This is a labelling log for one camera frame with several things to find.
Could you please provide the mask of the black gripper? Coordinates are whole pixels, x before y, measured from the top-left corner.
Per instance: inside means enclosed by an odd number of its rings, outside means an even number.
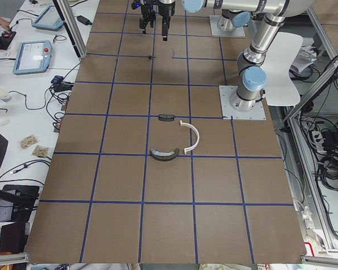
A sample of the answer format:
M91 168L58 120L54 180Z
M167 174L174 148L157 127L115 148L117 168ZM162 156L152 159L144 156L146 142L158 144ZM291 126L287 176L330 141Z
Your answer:
M139 19L139 28L143 34L146 33L146 20L150 20L150 27L154 27L154 20L156 18L154 5L157 4L157 1L152 0L133 0L131 3L131 8L133 10L140 8L142 18Z
M167 41L170 17L175 14L175 0L158 0L158 12L162 16L162 39Z

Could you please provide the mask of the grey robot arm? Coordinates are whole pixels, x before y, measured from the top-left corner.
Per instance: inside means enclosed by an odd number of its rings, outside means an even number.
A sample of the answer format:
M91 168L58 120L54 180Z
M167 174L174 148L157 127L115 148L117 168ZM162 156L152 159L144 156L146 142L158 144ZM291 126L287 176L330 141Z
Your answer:
M182 6L186 12L196 13L203 8L213 8L221 10L238 10L253 13L264 13L264 18L253 37L251 44L238 58L239 73L244 75L252 67L264 68L266 72L266 84L263 88L266 91L268 105L283 106L280 103L280 94L289 95L290 104L296 105L299 102L299 93L291 82L288 75L289 67L285 67L279 62L280 56L266 54L272 43L275 48L279 47L279 41L284 39L277 38L280 27L288 17L297 16L306 11L313 1L182 1Z
M142 33L146 33L146 27L154 27L156 14L162 17L162 37L167 40L170 28L171 17L175 14L175 1L132 1L131 8L133 10L140 8L142 18L139 19L139 29ZM240 28L246 25L251 15L247 11L222 10L218 27L222 27L224 31Z

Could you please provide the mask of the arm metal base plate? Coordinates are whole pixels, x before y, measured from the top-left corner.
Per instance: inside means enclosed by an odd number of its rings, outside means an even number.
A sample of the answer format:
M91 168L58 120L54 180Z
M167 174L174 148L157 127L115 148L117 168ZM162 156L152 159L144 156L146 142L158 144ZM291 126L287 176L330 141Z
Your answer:
M237 96L236 85L220 85L219 92L224 120L266 120L259 93L252 101L245 101Z
M222 38L244 38L244 27L235 27L230 19L221 15L210 15L211 35Z

